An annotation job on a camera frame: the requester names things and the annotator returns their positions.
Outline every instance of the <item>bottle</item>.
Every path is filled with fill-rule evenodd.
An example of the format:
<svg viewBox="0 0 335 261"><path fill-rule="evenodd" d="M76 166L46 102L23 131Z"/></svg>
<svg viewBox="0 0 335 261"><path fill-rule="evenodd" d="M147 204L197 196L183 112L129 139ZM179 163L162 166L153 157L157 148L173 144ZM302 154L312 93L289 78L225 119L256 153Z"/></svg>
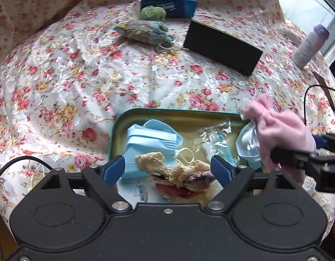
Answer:
<svg viewBox="0 0 335 261"><path fill-rule="evenodd" d="M321 49L328 37L328 30L322 24L316 24L292 54L292 61L298 68L303 69L318 50Z"/></svg>

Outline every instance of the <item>green fuzzy ball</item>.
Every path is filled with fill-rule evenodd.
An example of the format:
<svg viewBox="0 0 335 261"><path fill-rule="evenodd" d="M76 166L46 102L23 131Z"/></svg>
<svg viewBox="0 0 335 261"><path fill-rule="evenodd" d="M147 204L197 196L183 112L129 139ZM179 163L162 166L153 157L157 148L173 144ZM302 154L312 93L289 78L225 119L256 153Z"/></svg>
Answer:
<svg viewBox="0 0 335 261"><path fill-rule="evenodd" d="M166 11L161 7L148 6L141 10L141 20L155 20L164 21L166 17Z"/></svg>

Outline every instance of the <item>pink cloth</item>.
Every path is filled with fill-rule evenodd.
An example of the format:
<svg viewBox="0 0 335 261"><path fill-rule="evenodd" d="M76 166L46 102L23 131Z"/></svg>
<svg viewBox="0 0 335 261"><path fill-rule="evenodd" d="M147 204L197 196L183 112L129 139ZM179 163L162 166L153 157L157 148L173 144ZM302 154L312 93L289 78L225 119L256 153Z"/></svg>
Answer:
<svg viewBox="0 0 335 261"><path fill-rule="evenodd" d="M302 120L290 110L281 113L274 111L273 105L271 96L261 94L244 110L245 116L256 122L259 155L269 170L276 167L270 159L270 152L276 146L308 152L316 149L315 140ZM282 168L298 183L304 182L304 171L288 166Z"/></svg>

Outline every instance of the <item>tissue box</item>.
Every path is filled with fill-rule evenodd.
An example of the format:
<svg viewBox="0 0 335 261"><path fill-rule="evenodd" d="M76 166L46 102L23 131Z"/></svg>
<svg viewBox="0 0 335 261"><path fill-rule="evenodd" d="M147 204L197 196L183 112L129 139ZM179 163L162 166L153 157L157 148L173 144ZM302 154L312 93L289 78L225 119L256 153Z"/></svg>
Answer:
<svg viewBox="0 0 335 261"><path fill-rule="evenodd" d="M196 10L195 0L137 0L138 10L144 7L162 7L167 18L192 18Z"/></svg>

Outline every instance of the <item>rectangular black object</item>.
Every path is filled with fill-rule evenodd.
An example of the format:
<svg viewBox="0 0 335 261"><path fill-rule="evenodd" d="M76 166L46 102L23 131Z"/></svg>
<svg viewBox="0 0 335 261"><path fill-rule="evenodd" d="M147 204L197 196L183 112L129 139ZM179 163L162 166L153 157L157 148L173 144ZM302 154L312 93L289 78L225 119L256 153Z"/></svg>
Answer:
<svg viewBox="0 0 335 261"><path fill-rule="evenodd" d="M192 20L185 48L250 76L263 51L214 27Z"/></svg>

